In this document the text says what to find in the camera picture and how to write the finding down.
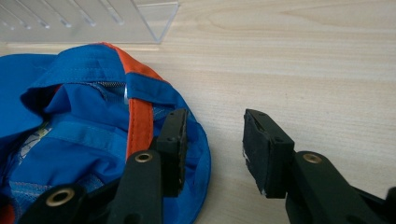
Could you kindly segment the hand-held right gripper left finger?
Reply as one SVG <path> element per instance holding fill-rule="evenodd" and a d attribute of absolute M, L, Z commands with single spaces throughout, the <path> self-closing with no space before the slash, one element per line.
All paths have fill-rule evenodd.
<path fill-rule="evenodd" d="M 106 224 L 163 224 L 163 199 L 185 181 L 187 117 L 184 108 L 170 112 L 149 148 L 128 158 Z"/>

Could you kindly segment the blue and orange bag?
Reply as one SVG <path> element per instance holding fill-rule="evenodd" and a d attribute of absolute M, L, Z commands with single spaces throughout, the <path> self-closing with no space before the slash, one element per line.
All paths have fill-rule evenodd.
<path fill-rule="evenodd" d="M 44 191 L 88 191 L 121 176 L 186 102 L 154 70 L 108 43 L 0 56 L 0 224 Z"/>

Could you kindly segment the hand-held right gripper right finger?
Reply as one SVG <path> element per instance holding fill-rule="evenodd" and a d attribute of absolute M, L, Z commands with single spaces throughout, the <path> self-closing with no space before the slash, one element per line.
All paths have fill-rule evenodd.
<path fill-rule="evenodd" d="M 290 224 L 386 224 L 323 155 L 294 150 L 294 141 L 265 113 L 244 116 L 247 168 L 268 199 L 284 199 Z"/>

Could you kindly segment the clear acrylic rack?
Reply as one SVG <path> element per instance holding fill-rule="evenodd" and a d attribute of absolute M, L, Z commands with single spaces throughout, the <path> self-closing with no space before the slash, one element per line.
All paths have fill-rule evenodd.
<path fill-rule="evenodd" d="M 0 42 L 160 43 L 179 0 L 0 0 Z"/>

